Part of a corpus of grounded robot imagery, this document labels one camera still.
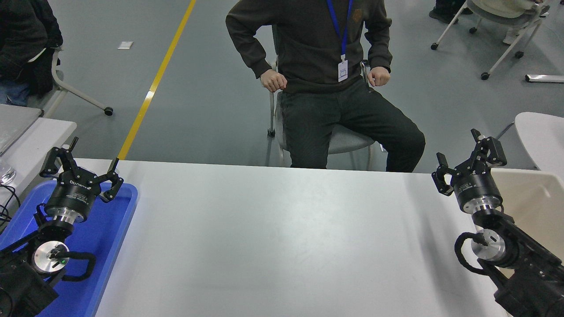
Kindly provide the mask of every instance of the black sweatshirt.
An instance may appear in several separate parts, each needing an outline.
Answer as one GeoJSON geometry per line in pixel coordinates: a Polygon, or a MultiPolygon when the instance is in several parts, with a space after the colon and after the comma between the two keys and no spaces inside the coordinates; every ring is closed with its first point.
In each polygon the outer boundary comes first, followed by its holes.
{"type": "MultiPolygon", "coordinates": [[[[332,0],[340,33],[343,33],[349,2],[332,0]]],[[[237,51],[257,78],[270,69],[266,52],[256,38],[263,25],[276,25],[279,72],[288,80],[288,93],[328,93],[350,86],[360,74],[363,22],[371,44],[371,67],[390,70],[389,28],[384,0],[354,0],[348,19],[346,59],[349,78],[338,82],[341,39],[338,37],[326,0],[240,0],[226,18],[227,29],[237,51]]]]}
{"type": "Polygon", "coordinates": [[[28,0],[0,0],[0,78],[14,80],[47,43],[28,0]]]}

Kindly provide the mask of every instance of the silver metal cylinder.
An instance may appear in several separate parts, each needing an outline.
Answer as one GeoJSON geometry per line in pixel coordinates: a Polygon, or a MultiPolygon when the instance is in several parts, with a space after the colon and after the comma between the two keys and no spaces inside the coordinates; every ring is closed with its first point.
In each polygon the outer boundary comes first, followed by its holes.
{"type": "Polygon", "coordinates": [[[60,220],[70,224],[73,224],[75,221],[79,223],[84,221],[80,213],[67,207],[47,209],[45,213],[53,217],[53,220],[60,220]]]}
{"type": "Polygon", "coordinates": [[[69,258],[54,259],[51,255],[61,251],[68,251],[69,248],[59,241],[48,241],[37,248],[33,254],[33,268],[40,273],[57,272],[67,265],[69,258]]]}
{"type": "Polygon", "coordinates": [[[494,230],[482,229],[478,231],[484,235],[487,246],[472,240],[472,251],[477,257],[486,261],[498,261],[505,255],[505,241],[494,230]]]}
{"type": "Polygon", "coordinates": [[[463,211],[467,214],[474,214],[479,210],[496,209],[501,205],[501,201],[493,196],[482,196],[474,198],[464,204],[463,211]]]}

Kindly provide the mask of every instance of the blue tray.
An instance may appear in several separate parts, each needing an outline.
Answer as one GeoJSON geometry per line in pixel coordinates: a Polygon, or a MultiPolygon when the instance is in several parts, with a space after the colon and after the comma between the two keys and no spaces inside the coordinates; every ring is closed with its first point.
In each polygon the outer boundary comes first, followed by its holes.
{"type": "MultiPolygon", "coordinates": [[[[33,218],[36,206],[47,202],[55,184],[55,180],[41,183],[29,193],[5,232],[0,235],[0,249],[37,229],[33,218]]],[[[110,185],[110,183],[102,183],[102,191],[108,190],[110,185]]],[[[96,314],[133,217],[136,202],[137,189],[131,184],[123,184],[116,198],[107,204],[99,197],[96,198],[88,220],[75,223],[74,233],[65,241],[71,251],[90,252],[96,255],[94,271],[88,279],[81,282],[60,281],[55,286],[59,297],[38,316],[92,317],[96,314]]],[[[67,274],[82,275],[86,270],[86,262],[70,260],[65,267],[67,274]]]]}

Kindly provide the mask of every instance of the hand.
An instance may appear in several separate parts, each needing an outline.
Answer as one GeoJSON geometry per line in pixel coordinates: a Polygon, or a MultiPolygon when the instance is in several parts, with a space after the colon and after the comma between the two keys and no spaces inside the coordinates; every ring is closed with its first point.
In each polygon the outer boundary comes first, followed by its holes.
{"type": "Polygon", "coordinates": [[[281,73],[273,69],[269,69],[262,73],[261,84],[271,93],[274,93],[278,89],[286,89],[288,81],[286,80],[286,77],[284,77],[284,75],[282,75],[281,73]]]}
{"type": "Polygon", "coordinates": [[[386,68],[382,66],[374,67],[368,73],[368,82],[373,87],[379,87],[387,84],[390,80],[390,72],[387,71],[386,68]]]}

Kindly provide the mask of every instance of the white tabletop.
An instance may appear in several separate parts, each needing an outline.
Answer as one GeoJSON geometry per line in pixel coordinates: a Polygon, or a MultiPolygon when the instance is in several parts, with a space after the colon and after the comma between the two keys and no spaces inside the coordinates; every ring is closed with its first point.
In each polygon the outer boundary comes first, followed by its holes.
{"type": "Polygon", "coordinates": [[[489,278],[458,263],[455,240],[475,228],[429,174],[118,170],[139,200],[97,317],[506,317],[489,278]]]}
{"type": "MultiPolygon", "coordinates": [[[[48,151],[63,145],[75,129],[74,122],[38,118],[2,156],[16,170],[16,178],[8,185],[21,194],[39,174],[48,151]]],[[[8,197],[8,191],[0,190],[0,204],[4,204],[8,197]]]]}
{"type": "Polygon", "coordinates": [[[515,117],[515,128],[536,166],[564,179],[564,118],[522,112],[515,117]]]}

